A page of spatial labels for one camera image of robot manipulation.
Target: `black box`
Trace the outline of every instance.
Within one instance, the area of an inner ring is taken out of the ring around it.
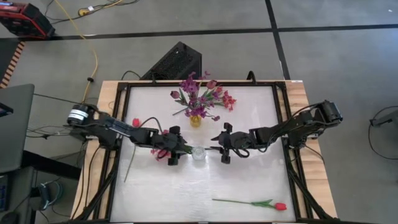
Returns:
[[[141,80],[184,80],[192,72],[194,79],[201,76],[201,53],[178,42]]]

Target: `black metal frame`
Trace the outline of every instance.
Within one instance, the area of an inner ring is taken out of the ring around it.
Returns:
[[[272,88],[272,93],[274,95],[274,103],[275,103],[275,110],[277,112],[277,119],[278,122],[281,123],[283,122],[283,118],[282,118],[282,110],[280,107],[280,102],[279,102],[279,94],[278,94],[278,90],[282,93],[283,99],[284,99],[284,106],[286,108],[286,114],[287,117],[291,116],[291,112],[290,112],[290,106],[289,106],[289,100],[287,97],[287,90],[286,90],[286,85],[284,82],[257,82],[256,78],[253,74],[252,71],[249,72],[248,75],[248,80],[251,80],[251,82],[219,82],[220,85],[222,86],[269,86]],[[116,117],[117,114],[119,113],[119,106],[120,106],[120,99],[121,99],[121,95],[122,92],[125,91],[126,95],[124,97],[124,106],[123,106],[123,112],[122,112],[122,117],[121,120],[125,121],[126,119],[126,114],[127,114],[127,108],[128,108],[128,102],[129,102],[129,97],[130,97],[130,93],[131,93],[131,88],[134,87],[162,87],[162,86],[178,86],[178,83],[174,82],[174,83],[167,83],[167,82],[145,82],[145,83],[119,83],[118,84],[118,90],[116,92],[116,97],[115,97],[115,101],[114,101],[114,111],[112,116]],[[284,148],[284,156],[285,156],[285,163],[286,163],[286,169],[288,169],[287,164],[288,162],[290,162],[290,156],[289,156],[289,145],[285,142],[282,141],[282,146]],[[300,153],[299,152],[295,152],[295,156],[297,156],[298,158],[296,159],[296,163],[297,163],[297,170],[298,170],[298,175],[300,177],[300,179],[302,180],[302,182],[305,184],[305,177],[304,177],[304,171],[303,171],[303,167],[302,167],[302,161],[300,158]],[[117,151],[116,155],[115,155],[115,162],[119,162],[119,159],[117,159],[120,156],[120,152]],[[99,184],[101,185],[105,178],[106,178],[106,173],[108,171],[108,165],[109,165],[109,160],[110,160],[110,151],[106,152],[105,154],[105,158],[104,158],[104,162],[103,162],[103,168],[101,171],[101,178],[99,181]],[[110,187],[110,191],[109,191],[109,197],[108,197],[108,204],[106,206],[106,215],[105,215],[105,219],[110,219],[111,217],[111,211],[112,211],[112,206],[113,206],[113,198],[114,198],[114,191],[115,191],[115,187],[116,187],[116,178],[112,181]],[[290,187],[290,193],[292,194],[292,204],[294,207],[294,213],[296,216],[296,219],[301,218],[300,215],[300,208],[299,208],[299,200],[297,198],[297,192],[296,192],[296,188],[295,188],[295,183],[293,181],[293,179],[291,179],[289,177],[289,187]],[[308,202],[305,200],[305,206],[307,209],[307,217],[312,217],[312,213],[311,213],[311,209],[310,209],[310,205],[308,204]],[[93,219],[99,218],[99,210],[100,210],[100,206],[101,206],[101,202],[99,202],[94,210],[94,217]]]

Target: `black stand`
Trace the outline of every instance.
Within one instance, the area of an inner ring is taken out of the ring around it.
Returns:
[[[79,180],[81,169],[55,161],[36,153],[24,151],[22,155],[21,167],[31,166],[36,170],[55,174],[60,177],[66,177],[74,180]]]

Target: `red machine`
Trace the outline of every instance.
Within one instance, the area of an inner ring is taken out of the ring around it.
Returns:
[[[0,2],[0,22],[19,37],[48,39],[55,32],[50,21],[29,3]]]

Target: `flower stem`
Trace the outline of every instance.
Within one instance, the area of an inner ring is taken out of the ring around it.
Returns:
[[[183,111],[185,111],[186,109],[188,109],[188,107],[186,107],[185,109],[182,109],[182,110],[180,110],[180,111],[174,113],[173,116],[176,115],[176,114],[179,114],[179,113],[181,113],[181,112],[183,112]]]
[[[223,200],[223,199],[212,199],[212,200],[216,200],[219,202],[234,202],[234,203],[245,203],[245,204],[251,204],[250,202],[240,202],[240,201],[234,201],[234,200]]]

